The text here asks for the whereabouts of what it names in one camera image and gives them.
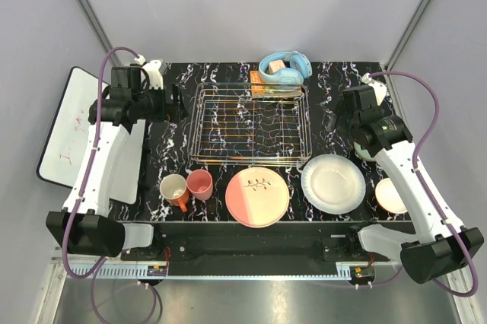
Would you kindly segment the pale green bowl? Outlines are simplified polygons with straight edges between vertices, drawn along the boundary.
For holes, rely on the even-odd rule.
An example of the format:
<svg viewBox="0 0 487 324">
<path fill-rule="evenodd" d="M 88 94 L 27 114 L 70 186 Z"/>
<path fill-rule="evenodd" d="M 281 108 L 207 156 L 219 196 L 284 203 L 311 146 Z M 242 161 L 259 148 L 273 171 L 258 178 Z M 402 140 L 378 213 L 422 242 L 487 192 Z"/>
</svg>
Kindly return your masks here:
<svg viewBox="0 0 487 324">
<path fill-rule="evenodd" d="M 364 161 L 375 163 L 375 157 L 372 157 L 367 149 L 363 148 L 357 142 L 354 142 L 355 153 Z"/>
</svg>

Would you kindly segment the white scalloped plate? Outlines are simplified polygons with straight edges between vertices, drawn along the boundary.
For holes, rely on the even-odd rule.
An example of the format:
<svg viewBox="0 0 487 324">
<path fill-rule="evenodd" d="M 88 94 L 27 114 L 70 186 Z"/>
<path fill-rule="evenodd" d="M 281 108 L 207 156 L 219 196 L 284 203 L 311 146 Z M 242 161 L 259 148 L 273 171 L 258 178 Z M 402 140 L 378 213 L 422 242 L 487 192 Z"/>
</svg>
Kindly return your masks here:
<svg viewBox="0 0 487 324">
<path fill-rule="evenodd" d="M 366 193 L 358 167 L 335 154 L 321 154 L 309 160 L 301 174 L 301 188 L 309 203 L 327 214 L 353 211 Z"/>
</svg>

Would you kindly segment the orange bowl white inside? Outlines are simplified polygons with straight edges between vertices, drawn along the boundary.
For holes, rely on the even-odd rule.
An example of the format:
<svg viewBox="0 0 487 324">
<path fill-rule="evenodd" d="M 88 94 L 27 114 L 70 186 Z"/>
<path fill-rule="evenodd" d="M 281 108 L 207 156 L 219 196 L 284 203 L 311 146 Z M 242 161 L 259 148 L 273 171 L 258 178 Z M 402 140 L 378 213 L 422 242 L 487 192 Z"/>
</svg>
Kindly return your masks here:
<svg viewBox="0 0 487 324">
<path fill-rule="evenodd" d="M 382 179 L 377 184 L 375 197 L 379 206 L 390 213 L 405 214 L 407 212 L 407 208 L 390 178 Z"/>
</svg>

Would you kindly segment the pink and cream plate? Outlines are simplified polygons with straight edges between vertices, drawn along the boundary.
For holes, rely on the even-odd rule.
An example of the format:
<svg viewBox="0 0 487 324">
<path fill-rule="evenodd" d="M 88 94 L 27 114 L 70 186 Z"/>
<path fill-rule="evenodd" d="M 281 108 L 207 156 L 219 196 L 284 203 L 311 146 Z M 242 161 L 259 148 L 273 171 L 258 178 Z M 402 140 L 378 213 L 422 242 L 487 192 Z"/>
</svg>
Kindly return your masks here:
<svg viewBox="0 0 487 324">
<path fill-rule="evenodd" d="M 265 167 L 250 167 L 235 174 L 225 191 L 230 215 L 240 224 L 264 228 L 279 221 L 288 210 L 289 191 L 284 179 Z"/>
</svg>

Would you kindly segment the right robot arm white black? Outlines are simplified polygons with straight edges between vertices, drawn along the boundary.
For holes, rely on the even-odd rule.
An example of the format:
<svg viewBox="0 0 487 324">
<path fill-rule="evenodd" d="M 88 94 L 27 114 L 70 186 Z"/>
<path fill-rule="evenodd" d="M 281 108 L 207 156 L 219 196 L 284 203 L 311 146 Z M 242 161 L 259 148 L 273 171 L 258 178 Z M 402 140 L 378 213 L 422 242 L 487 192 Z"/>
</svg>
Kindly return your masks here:
<svg viewBox="0 0 487 324">
<path fill-rule="evenodd" d="M 415 155 L 404 121 L 384 115 L 373 87 L 343 90 L 328 128 L 349 132 L 376 160 L 399 193 L 415 230 L 410 234 L 379 223 L 356 225 L 345 242 L 348 256 L 359 261 L 377 253 L 400 262 L 418 284 L 466 267 L 484 243 L 482 233 L 465 227 L 450 210 Z"/>
</svg>

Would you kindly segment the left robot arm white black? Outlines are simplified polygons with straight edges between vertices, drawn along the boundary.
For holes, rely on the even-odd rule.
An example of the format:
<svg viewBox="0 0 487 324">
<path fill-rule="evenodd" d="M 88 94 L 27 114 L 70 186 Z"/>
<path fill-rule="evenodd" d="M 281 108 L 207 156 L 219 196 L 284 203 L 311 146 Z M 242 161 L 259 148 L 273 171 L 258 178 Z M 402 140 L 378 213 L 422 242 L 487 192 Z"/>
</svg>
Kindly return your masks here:
<svg viewBox="0 0 487 324">
<path fill-rule="evenodd" d="M 164 241 L 145 223 L 123 224 L 108 217 L 110 190 L 119 157 L 140 120 L 180 122 L 188 112 L 176 84 L 164 86 L 163 62 L 151 60 L 111 70 L 112 84 L 99 86 L 89 109 L 88 145 L 76 182 L 61 211 L 46 227 L 64 255 L 116 257 L 129 249 L 149 260 L 164 252 Z"/>
</svg>

